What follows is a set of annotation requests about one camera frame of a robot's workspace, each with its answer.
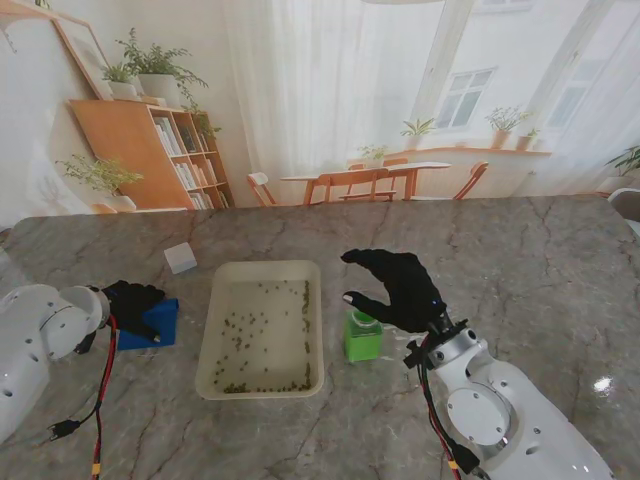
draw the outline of marble countertop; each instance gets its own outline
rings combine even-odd
[[[163,250],[188,241],[198,267],[172,275]],[[350,248],[418,254],[454,319],[469,318],[601,452],[620,480],[640,458],[640,253],[596,197],[394,202],[34,218],[0,249],[0,294],[25,283],[152,283],[181,302],[173,347],[118,354],[102,408],[104,479],[451,478],[415,371],[409,335],[386,329],[382,358],[350,365],[341,294],[382,289],[346,266]],[[213,402],[194,389],[211,279],[225,262],[309,259],[322,272],[326,380],[307,399]],[[52,379],[13,440],[93,403],[106,331]],[[610,388],[594,384],[610,378]],[[0,453],[1,479],[88,478],[93,422]]]

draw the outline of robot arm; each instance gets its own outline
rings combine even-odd
[[[151,285],[123,280],[104,290],[30,285],[7,295],[0,302],[0,444],[40,398],[49,363],[72,351],[86,353],[110,315],[118,329],[159,341],[142,315],[163,298]]]
[[[458,326],[452,325],[459,332],[443,343],[427,342],[424,353],[447,387],[451,423],[480,453],[485,478],[615,478],[596,450],[522,371],[495,360],[485,340],[464,323]]]
[[[349,291],[343,297],[347,303],[402,330],[429,332],[421,346],[409,344],[413,352],[405,363],[420,366],[430,409],[427,370],[445,383],[451,423],[477,453],[452,441],[451,453],[465,473],[485,480],[615,478],[595,449],[522,371],[492,358],[487,342],[467,328],[466,321],[451,322],[447,305],[415,255],[352,250],[342,259],[367,268],[384,283],[390,299],[387,306]]]
[[[109,317],[101,291],[20,287],[0,303],[0,444],[49,382],[49,363],[71,353]]]

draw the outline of red cable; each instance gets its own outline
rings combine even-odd
[[[109,379],[111,378],[111,370],[113,368],[113,361],[115,360],[116,355],[116,346],[117,346],[117,322],[116,318],[111,315],[109,317],[110,325],[111,325],[111,339],[109,341],[109,354],[107,356],[107,369],[104,376],[104,382],[100,386],[100,390],[98,391],[98,401],[99,406],[96,409],[96,424],[98,426],[98,438],[96,439],[96,445],[93,449],[93,466],[91,470],[91,478],[92,480],[98,480],[100,478],[100,462],[101,462],[101,451],[102,451],[102,419],[100,418],[100,406],[102,404],[102,400],[104,399],[105,394],[107,393],[107,385],[109,384]]]
[[[424,347],[426,345],[427,337],[428,335],[425,335],[425,337],[422,339],[422,343],[420,344],[420,347]],[[422,391],[426,393],[426,388],[424,384],[422,385]],[[440,440],[440,445],[442,445],[442,449],[444,450],[444,453],[447,456],[447,460],[448,461],[454,460],[453,455],[451,455],[451,452],[449,451],[449,447],[447,443],[444,441],[442,432],[440,432],[440,429],[438,428],[438,424],[435,421],[435,418],[434,418],[435,416],[431,411],[431,407],[429,407],[428,405],[427,405],[427,410],[429,411],[429,418],[431,419],[433,429],[435,430],[436,435],[438,435],[438,439]],[[451,473],[453,473],[453,476],[455,477],[456,480],[462,480],[462,477],[460,477],[460,472],[457,468],[451,468]]]

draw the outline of wooden dining table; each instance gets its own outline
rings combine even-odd
[[[442,168],[449,168],[450,163],[442,162],[416,162],[416,163],[404,163],[401,165],[390,165],[383,167],[389,170],[389,177],[387,178],[404,178],[404,200],[411,200],[416,194],[416,188],[418,185],[418,172],[420,170],[438,170]],[[306,182],[307,187],[304,192],[303,205],[311,204],[311,196],[313,195],[313,189],[317,186],[318,177],[320,174],[311,175],[296,175],[292,177],[282,177],[280,180],[283,182]]]

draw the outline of window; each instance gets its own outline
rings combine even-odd
[[[521,12],[530,10],[534,0],[478,0],[477,13]]]
[[[482,70],[454,75],[436,120],[436,128],[464,127],[469,123],[492,73],[493,70]]]
[[[603,63],[604,61],[602,60],[583,60],[578,65],[549,116],[547,126],[564,128],[569,124]]]

